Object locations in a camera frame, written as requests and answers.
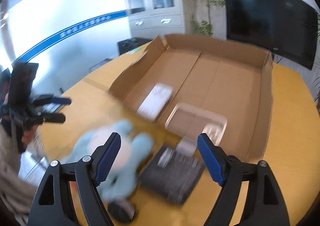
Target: plush toy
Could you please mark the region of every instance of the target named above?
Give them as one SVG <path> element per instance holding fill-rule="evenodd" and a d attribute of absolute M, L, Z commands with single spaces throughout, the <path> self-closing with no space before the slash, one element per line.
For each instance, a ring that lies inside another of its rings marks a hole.
<path fill-rule="evenodd" d="M 91 155 L 98 146 L 104 145 L 112 132 L 119 133 L 121 136 L 119 153 L 107 180 L 98 186 L 102 201 L 112 202 L 130 196 L 137 185 L 137 167 L 151 152 L 152 138 L 146 133 L 141 133 L 131 140 L 129 134 L 132 127 L 132 123 L 124 119 L 112 126 L 88 131 L 79 138 L 71 154 L 62 161 L 77 162 L 83 156 Z"/>

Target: clear plastic container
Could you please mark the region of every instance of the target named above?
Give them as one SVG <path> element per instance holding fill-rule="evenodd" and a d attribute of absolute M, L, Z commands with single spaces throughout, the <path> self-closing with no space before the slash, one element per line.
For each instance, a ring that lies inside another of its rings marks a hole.
<path fill-rule="evenodd" d="M 218 146 L 227 127 L 227 118 L 189 104 L 178 103 L 164 127 L 192 141 L 197 141 L 201 133 L 206 133 L 213 144 Z"/>

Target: cabinet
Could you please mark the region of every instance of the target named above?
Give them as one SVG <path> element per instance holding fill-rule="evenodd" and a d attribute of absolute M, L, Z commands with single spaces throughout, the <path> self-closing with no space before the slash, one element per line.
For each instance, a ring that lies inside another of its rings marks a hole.
<path fill-rule="evenodd" d="M 185 33 L 182 0 L 125 0 L 133 37 Z"/>

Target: person's hand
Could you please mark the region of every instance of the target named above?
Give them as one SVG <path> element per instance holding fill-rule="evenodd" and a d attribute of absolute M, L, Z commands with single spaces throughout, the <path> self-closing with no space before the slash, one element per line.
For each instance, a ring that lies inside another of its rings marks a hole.
<path fill-rule="evenodd" d="M 39 125 L 34 125 L 31 130 L 26 130 L 23 133 L 23 137 L 21 138 L 22 143 L 24 143 L 25 145 L 28 145 L 32 141 L 33 137 L 35 136 L 36 130 L 38 129 L 38 127 Z"/>
<path fill-rule="evenodd" d="M 8 102 L 8 94 L 5 96 L 4 102 L 5 103 Z M 3 119 L 10 120 L 10 117 L 4 116 Z M 38 127 L 39 127 L 39 125 L 34 125 L 31 130 L 26 130 L 23 133 L 23 136 L 21 138 L 22 143 L 24 143 L 26 146 L 28 146 L 29 143 L 32 141 L 33 137 L 35 136 Z"/>

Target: black tv screen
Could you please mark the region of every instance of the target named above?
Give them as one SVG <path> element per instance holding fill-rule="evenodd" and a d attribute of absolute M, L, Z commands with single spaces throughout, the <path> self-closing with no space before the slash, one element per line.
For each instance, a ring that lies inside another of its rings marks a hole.
<path fill-rule="evenodd" d="M 227 38 L 255 44 L 312 69 L 317 13 L 302 0 L 226 0 Z"/>

